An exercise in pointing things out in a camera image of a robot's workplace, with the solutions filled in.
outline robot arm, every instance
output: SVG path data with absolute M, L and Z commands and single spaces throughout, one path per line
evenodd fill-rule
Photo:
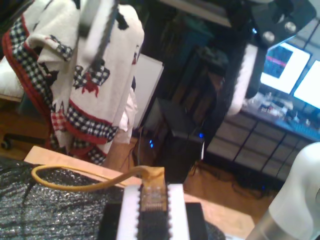
M 246 240 L 315 240 L 320 235 L 320 142 L 296 157 L 288 178 Z

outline computer tower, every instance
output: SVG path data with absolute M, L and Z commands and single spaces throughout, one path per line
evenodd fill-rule
M 133 150 L 135 163 L 164 167 L 167 183 L 183 183 L 202 156 L 204 138 L 177 103 L 157 98 Z

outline gingham trim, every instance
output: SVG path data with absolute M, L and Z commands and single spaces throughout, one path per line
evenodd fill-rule
M 90 147 L 91 143 L 88 142 L 88 141 L 84 141 L 82 139 L 79 139 L 79 138 L 75 138 L 74 141 L 73 141 L 73 148 L 74 149 L 85 149 L 85 148 L 88 148 Z
M 111 126 L 84 116 L 72 104 L 69 104 L 66 119 L 78 131 L 96 138 L 104 138 L 107 142 L 114 139 L 118 129 L 117 126 Z
M 70 61 L 72 54 L 74 51 L 72 50 L 71 47 L 62 44 L 55 36 L 50 35 L 50 38 L 58 43 L 58 47 L 56 48 L 56 51 L 61 55 L 64 61 Z
M 43 98 L 47 107 L 51 109 L 53 95 L 37 63 L 37 56 L 25 43 L 27 33 L 23 26 L 22 17 L 20 17 L 10 29 L 9 37 L 12 45 L 12 56 L 26 72 L 27 76 L 23 77 L 27 77 L 28 79 L 24 80 L 30 81 L 34 90 Z
M 73 86 L 75 87 L 75 89 L 78 89 L 86 85 L 86 83 L 89 81 L 87 79 L 87 73 L 89 73 L 90 75 L 90 81 L 96 84 L 97 86 L 101 86 L 102 84 L 104 84 L 110 76 L 110 71 L 104 66 L 104 62 L 101 64 L 100 70 L 97 72 L 94 72 L 92 68 L 89 68 L 87 72 L 82 73 L 83 69 L 84 68 L 80 65 L 75 66 L 73 76 Z
M 88 157 L 91 162 L 97 165 L 101 165 L 106 160 L 106 155 L 98 148 L 94 147 L 92 150 L 88 152 Z
M 64 113 L 64 104 L 62 103 L 58 112 L 51 112 L 51 122 L 53 129 L 55 131 L 65 131 L 66 121 L 67 120 Z

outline wooden table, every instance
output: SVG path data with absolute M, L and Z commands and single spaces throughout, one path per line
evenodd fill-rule
M 86 169 L 87 171 L 92 171 L 97 174 L 106 176 L 107 178 L 115 178 L 122 174 L 118 171 L 114 171 L 114 170 L 111 170 L 102 166 L 98 166 L 86 161 L 82 161 L 67 155 L 50 151 L 38 146 L 34 146 L 31 149 L 31 151 L 28 153 L 24 161 L 31 164 L 66 165 L 71 167 L 77 167 L 77 168 Z M 81 174 L 98 181 L 104 180 L 100 177 L 93 176 L 90 174 L 86 174 L 82 172 Z M 131 177 L 126 181 L 124 181 L 123 183 L 125 185 L 132 185 L 132 184 L 140 185 L 141 180 L 136 177 Z M 213 202 L 200 199 L 198 197 L 191 196 L 189 194 L 184 194 L 184 200 L 190 203 L 200 202 L 202 205 L 205 220 L 217 226 L 226 234 L 245 239 L 255 226 L 251 216 L 244 214 L 242 212 L 230 209 L 222 205 L 218 205 Z

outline chair wheel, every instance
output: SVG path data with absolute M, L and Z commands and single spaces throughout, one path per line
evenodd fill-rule
M 1 143 L 1 148 L 3 149 L 10 150 L 11 147 L 11 142 L 9 140 L 3 140 L 3 142 Z

